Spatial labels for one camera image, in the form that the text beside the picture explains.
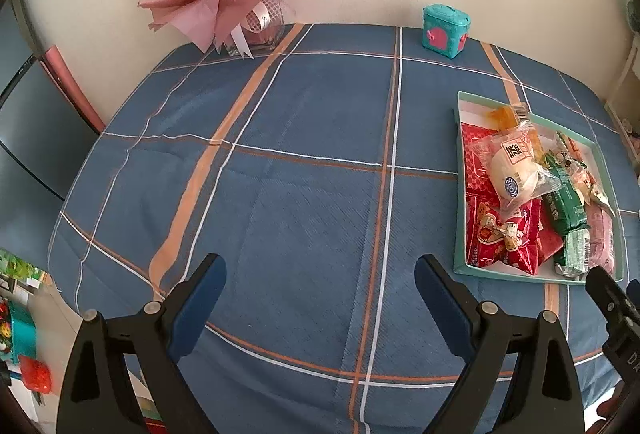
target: plastic wrapper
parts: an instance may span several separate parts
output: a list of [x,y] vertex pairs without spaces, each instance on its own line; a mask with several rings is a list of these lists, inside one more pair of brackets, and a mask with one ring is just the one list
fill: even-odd
[[540,211],[540,232],[538,233],[538,264],[546,262],[564,247],[564,240],[555,231],[548,211]]
[[584,163],[582,152],[570,137],[556,133],[556,145],[549,150],[556,163],[565,169],[582,205],[590,204],[593,178]]
[[589,271],[591,241],[588,229],[570,231],[564,248],[554,257],[556,273],[577,279]]
[[556,162],[552,154],[546,155],[546,161],[549,170],[560,179],[561,187],[555,192],[545,194],[542,200],[545,202],[556,232],[566,237],[572,230],[588,227],[587,214],[567,171]]
[[495,130],[486,129],[484,127],[476,127],[468,123],[462,124],[462,143],[465,153],[465,189],[466,195],[479,197],[491,207],[498,208],[500,200],[498,194],[495,193],[494,186],[491,184],[489,174],[480,158],[473,152],[473,145],[477,141],[492,136]]
[[605,208],[591,205],[586,208],[590,227],[589,269],[602,266],[613,275],[615,268],[613,248],[613,220]]
[[467,263],[486,268],[503,262],[525,273],[538,273],[541,202],[529,201],[506,222],[482,199],[467,197]]
[[[531,121],[529,118],[529,107],[526,103],[516,103],[500,107],[500,109],[496,109],[491,112],[489,114],[489,118],[493,119],[498,126],[498,129],[502,131],[516,128],[522,123],[530,123]],[[536,162],[542,164],[545,153],[542,149],[538,132],[532,125],[529,128],[528,133],[533,147],[534,158]]]
[[536,163],[529,136],[531,128],[530,123],[522,123],[509,132],[494,134],[472,144],[498,194],[503,222],[522,205],[562,186],[556,176]]

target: red toy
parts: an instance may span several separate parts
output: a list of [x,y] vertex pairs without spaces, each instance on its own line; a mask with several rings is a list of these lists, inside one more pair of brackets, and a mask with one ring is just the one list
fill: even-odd
[[22,373],[24,386],[41,394],[49,394],[51,392],[51,372],[49,367],[23,354],[18,355],[18,360],[20,360],[20,372]]

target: plaid tablecloth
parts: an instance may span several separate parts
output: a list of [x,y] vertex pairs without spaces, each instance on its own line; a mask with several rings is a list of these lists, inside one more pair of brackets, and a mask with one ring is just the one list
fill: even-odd
[[[623,208],[625,282],[638,276],[640,190],[586,86],[476,40],[449,60],[420,30],[350,25],[293,26],[255,60],[167,56],[86,160],[50,272],[72,307],[113,317],[218,253],[226,287],[180,369],[221,433],[421,433],[462,368],[414,285],[420,255],[452,266],[459,90],[524,100],[599,144]],[[508,313],[556,307],[586,403],[616,381],[582,287],[456,278]]]

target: teal tin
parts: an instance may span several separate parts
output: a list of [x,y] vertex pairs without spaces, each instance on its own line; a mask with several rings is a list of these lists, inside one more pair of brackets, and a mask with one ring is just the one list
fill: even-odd
[[427,49],[455,58],[465,48],[471,17],[459,9],[432,4],[422,11],[424,32],[422,45]]
[[33,324],[33,319],[27,308],[17,302],[9,301],[7,303],[11,313],[11,332],[14,343],[10,360],[18,365],[19,354],[36,358],[36,326]]

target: label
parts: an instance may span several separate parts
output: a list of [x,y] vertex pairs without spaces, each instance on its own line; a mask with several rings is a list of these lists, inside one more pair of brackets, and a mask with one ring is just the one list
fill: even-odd
[[509,158],[512,165],[520,163],[522,160],[531,157],[531,154],[529,154],[529,149],[524,144],[524,141],[521,138],[505,141],[504,143],[502,143],[502,148],[507,153],[507,157]]
[[520,191],[520,189],[518,188],[518,184],[517,184],[516,180],[513,179],[513,178],[506,178],[504,180],[504,190],[511,197],[517,197],[518,196],[518,192]]

